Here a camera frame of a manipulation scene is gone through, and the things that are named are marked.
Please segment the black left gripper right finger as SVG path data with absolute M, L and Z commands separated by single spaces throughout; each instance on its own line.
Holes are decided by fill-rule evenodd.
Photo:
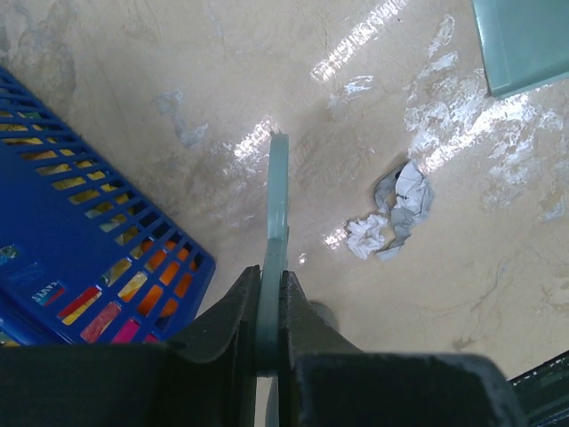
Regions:
M 283 275 L 278 420 L 282 426 L 526 426 L 504 374 L 472 354 L 365 352 Z

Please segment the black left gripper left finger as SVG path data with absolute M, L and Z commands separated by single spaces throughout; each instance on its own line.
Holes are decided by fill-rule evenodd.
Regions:
M 170 340 L 1 352 L 4 426 L 251 426 L 260 270 Z

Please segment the green hand brush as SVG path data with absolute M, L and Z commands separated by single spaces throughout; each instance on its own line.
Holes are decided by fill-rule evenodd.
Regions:
M 265 424 L 278 426 L 279 295 L 288 266 L 289 136 L 271 135 L 267 181 L 267 248 L 261 272 L 260 299 L 255 328 L 255 366 L 259 376 L 271 379 Z

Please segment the small white scrap front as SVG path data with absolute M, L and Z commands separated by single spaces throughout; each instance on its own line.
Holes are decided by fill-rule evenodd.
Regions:
M 359 259 L 366 260 L 378 252 L 385 244 L 381 231 L 388 224 L 387 219 L 379 214 L 370 213 L 365 219 L 349 221 L 346 226 L 346 244 L 348 249 Z

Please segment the grey printed paper scrap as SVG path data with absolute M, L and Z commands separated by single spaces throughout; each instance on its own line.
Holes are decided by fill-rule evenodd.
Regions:
M 381 261 L 399 254 L 412 229 L 429 218 L 434 197 L 428 177 L 413 160 L 396 166 L 379 180 L 374 200 L 380 212 L 388 215 L 395 235 L 376 254 Z

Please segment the green plastic dustpan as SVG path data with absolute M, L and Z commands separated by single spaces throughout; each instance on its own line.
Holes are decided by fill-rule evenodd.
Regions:
M 566 0 L 478 0 L 472 5 L 493 97 L 568 78 Z

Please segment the blue plastic basket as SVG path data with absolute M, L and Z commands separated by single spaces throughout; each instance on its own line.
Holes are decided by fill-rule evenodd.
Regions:
M 12 74 L 1 74 L 1 329 L 21 345 L 156 342 L 214 259 Z

